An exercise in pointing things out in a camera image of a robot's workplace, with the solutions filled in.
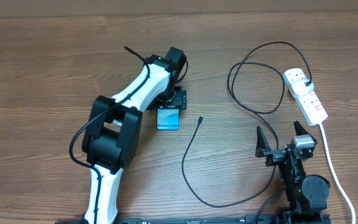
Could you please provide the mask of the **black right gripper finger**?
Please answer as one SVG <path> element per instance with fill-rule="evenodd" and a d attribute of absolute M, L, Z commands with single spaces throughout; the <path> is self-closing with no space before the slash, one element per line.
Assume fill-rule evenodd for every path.
<path fill-rule="evenodd" d="M 265 134 L 262 130 L 261 126 L 257 126 L 257 144 L 256 144 L 256 151 L 257 152 L 265 152 L 269 151 L 270 146 L 265 137 Z"/>
<path fill-rule="evenodd" d="M 299 121 L 295 121 L 293 123 L 293 125 L 294 125 L 294 129 L 295 129 L 297 138 L 306 137 L 306 138 L 311 138 L 312 140 L 315 140 L 315 138 L 301 125 L 301 123 Z"/>

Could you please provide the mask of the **Samsung Galaxy smartphone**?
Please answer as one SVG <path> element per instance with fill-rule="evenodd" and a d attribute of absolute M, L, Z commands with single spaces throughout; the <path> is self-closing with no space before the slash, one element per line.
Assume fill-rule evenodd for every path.
<path fill-rule="evenodd" d="M 177 131 L 180 128 L 179 109 L 158 109 L 157 129 L 161 131 Z"/>

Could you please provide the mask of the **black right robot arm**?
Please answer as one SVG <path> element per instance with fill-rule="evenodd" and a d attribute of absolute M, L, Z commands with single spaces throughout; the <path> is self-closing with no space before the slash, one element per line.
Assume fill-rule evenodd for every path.
<path fill-rule="evenodd" d="M 256 157 L 266 158 L 265 165 L 277 166 L 283 182 L 283 191 L 288 206 L 278 208 L 276 214 L 267 215 L 263 223 L 331 223 L 327 199 L 331 184 L 320 175 L 307 175 L 303 161 L 313 157 L 317 140 L 304 129 L 299 121 L 294 122 L 296 135 L 283 149 L 271 150 L 262 131 L 257 127 Z"/>

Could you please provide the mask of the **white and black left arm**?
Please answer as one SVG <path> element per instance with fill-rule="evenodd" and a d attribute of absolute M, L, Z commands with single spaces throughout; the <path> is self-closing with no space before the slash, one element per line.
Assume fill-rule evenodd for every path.
<path fill-rule="evenodd" d="M 157 129 L 176 131 L 186 109 L 186 91 L 179 86 L 188 69 L 184 51 L 171 47 L 166 56 L 141 59 L 139 76 L 112 97 L 94 100 L 88 122 L 69 145 L 71 159 L 90 170 L 87 211 L 77 223 L 114 223 L 122 173 L 137 150 L 142 117 L 156 111 Z"/>

